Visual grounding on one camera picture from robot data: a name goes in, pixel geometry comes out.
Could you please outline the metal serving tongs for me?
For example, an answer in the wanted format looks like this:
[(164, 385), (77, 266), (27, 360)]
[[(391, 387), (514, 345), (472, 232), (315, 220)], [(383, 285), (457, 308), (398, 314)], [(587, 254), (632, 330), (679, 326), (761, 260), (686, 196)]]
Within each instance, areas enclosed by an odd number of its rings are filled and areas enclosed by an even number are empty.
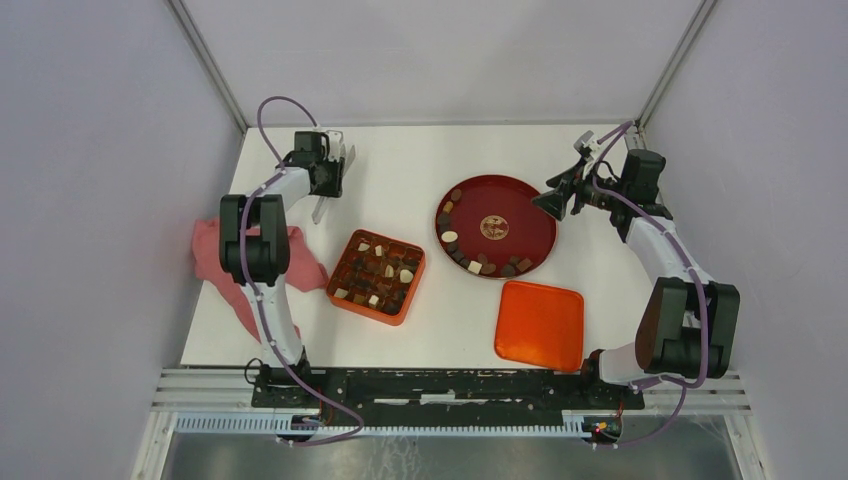
[(312, 212), (314, 225), (321, 223), (330, 199), (338, 199), (343, 195), (343, 180), (351, 170), (356, 160), (355, 146), (346, 149), (346, 156), (338, 162), (325, 160), (319, 162), (312, 171), (312, 195), (319, 198)]

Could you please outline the orange chocolate box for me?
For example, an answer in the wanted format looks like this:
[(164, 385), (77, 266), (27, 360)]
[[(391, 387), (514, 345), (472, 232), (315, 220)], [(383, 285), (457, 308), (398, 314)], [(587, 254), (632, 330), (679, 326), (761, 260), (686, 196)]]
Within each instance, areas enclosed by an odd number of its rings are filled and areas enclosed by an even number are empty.
[[(325, 292), (343, 310), (389, 326), (404, 323), (426, 267), (425, 251), (414, 244), (358, 229), (351, 234)], [(401, 269), (415, 274), (399, 281)]]

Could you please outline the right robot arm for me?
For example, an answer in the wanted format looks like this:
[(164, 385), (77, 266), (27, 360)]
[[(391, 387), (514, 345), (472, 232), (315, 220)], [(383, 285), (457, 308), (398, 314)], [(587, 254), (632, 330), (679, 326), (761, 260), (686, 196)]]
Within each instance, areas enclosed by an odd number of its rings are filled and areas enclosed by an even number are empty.
[(659, 200), (665, 158), (646, 149), (627, 153), (622, 172), (598, 174), (604, 164), (588, 146), (577, 147), (577, 162), (547, 180), (548, 192), (535, 207), (562, 221), (592, 206), (609, 212), (622, 242), (637, 256), (653, 289), (633, 342), (600, 349), (584, 362), (577, 382), (580, 400), (602, 408), (618, 385), (637, 390), (669, 382), (701, 387), (729, 369), (740, 293), (706, 273), (680, 240), (673, 216)]

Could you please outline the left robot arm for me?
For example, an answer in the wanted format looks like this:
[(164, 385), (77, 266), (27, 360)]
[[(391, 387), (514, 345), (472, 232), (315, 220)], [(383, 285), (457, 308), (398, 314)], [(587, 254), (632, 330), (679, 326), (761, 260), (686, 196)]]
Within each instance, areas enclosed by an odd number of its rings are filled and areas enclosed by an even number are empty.
[(248, 299), (264, 365), (290, 407), (312, 399), (314, 381), (304, 374), (307, 354), (285, 290), (292, 258), (286, 211), (308, 196), (339, 198), (348, 157), (343, 133), (297, 131), (270, 178), (247, 195), (223, 196), (219, 205), (219, 263)]

